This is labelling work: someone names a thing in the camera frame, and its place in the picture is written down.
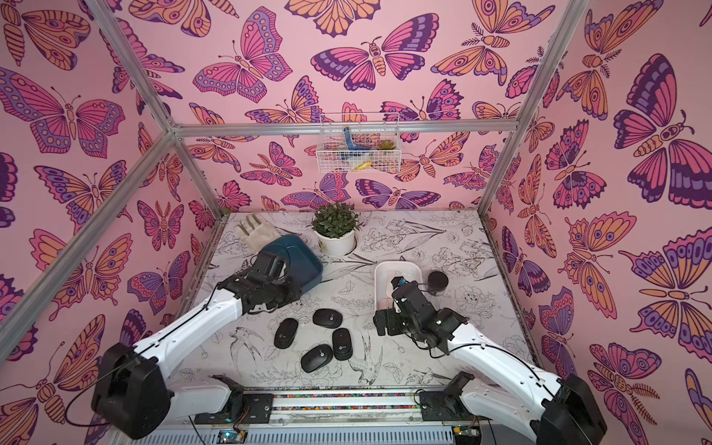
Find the pink mouse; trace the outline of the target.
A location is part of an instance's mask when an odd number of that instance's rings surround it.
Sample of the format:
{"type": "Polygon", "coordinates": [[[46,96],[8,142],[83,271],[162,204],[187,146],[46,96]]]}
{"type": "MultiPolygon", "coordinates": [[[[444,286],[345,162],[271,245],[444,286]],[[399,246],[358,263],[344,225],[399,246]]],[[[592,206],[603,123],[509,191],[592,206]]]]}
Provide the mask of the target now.
{"type": "Polygon", "coordinates": [[[393,299],[380,299],[376,302],[376,309],[378,311],[387,311],[393,308],[393,299]]]}

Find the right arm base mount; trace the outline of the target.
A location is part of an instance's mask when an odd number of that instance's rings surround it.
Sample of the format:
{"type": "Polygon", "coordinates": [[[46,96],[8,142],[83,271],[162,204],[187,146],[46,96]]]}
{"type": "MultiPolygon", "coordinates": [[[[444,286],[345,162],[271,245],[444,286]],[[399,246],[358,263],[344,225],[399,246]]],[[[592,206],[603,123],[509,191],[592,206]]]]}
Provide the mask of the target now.
{"type": "Polygon", "coordinates": [[[442,389],[417,389],[413,402],[426,422],[491,420],[481,409],[471,410],[465,406],[463,396],[474,389],[475,384],[487,385],[489,381],[474,374],[459,372],[442,389]]]}

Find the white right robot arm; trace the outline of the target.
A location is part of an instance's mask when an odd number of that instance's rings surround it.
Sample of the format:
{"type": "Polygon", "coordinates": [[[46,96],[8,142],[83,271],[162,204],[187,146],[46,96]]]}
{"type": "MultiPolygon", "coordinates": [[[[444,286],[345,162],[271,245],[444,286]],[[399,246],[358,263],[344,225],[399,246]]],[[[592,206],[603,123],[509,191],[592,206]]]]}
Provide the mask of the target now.
{"type": "Polygon", "coordinates": [[[454,358],[489,378],[477,384],[461,372],[446,399],[537,444],[599,444],[606,421],[587,383],[562,378],[519,358],[450,308],[436,309],[415,280],[375,282],[374,324],[380,336],[405,335],[434,360],[454,358]]]}

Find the teal storage box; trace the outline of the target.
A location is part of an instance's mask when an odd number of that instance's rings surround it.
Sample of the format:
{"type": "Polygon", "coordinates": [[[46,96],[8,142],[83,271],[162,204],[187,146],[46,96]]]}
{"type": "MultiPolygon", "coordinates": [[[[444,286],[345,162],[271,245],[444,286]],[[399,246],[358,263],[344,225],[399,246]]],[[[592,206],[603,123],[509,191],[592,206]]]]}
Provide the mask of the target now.
{"type": "Polygon", "coordinates": [[[285,259],[287,275],[293,279],[302,293],[310,292],[322,282],[324,266],[297,235],[283,235],[267,244],[263,251],[285,259]]]}

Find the white storage box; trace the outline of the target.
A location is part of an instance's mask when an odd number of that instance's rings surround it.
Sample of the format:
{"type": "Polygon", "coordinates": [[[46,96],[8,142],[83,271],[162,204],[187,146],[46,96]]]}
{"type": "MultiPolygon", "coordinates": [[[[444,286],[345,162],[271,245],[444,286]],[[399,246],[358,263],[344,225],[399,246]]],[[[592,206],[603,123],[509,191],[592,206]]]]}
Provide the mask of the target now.
{"type": "Polygon", "coordinates": [[[380,299],[392,299],[394,287],[391,281],[396,277],[402,277],[406,281],[417,281],[421,283],[423,276],[418,265],[409,261],[382,261],[378,263],[375,269],[374,278],[374,299],[375,310],[376,302],[380,299]]]}

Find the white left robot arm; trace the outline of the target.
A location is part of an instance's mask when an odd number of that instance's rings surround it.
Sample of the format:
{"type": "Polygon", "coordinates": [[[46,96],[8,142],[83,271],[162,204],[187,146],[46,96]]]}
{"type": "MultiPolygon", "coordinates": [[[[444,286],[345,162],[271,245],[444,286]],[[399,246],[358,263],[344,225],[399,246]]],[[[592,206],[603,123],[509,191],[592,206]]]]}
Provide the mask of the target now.
{"type": "Polygon", "coordinates": [[[172,372],[206,339],[257,309],[274,311],[302,295],[290,259],[268,251],[253,265],[219,282],[206,300],[167,328],[103,355],[91,409],[131,439],[143,439],[170,415],[184,415],[193,401],[168,386],[172,372]]]}

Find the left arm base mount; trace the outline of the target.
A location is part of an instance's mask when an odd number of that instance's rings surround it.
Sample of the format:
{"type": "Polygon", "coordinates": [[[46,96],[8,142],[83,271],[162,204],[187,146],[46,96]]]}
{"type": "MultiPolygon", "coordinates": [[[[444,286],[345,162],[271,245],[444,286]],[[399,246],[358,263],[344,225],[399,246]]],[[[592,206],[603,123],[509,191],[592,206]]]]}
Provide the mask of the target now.
{"type": "Polygon", "coordinates": [[[274,394],[248,393],[246,389],[226,375],[213,375],[211,379],[221,382],[230,390],[228,399],[220,411],[193,415],[199,425],[218,424],[268,424],[274,406],[274,394]]]}

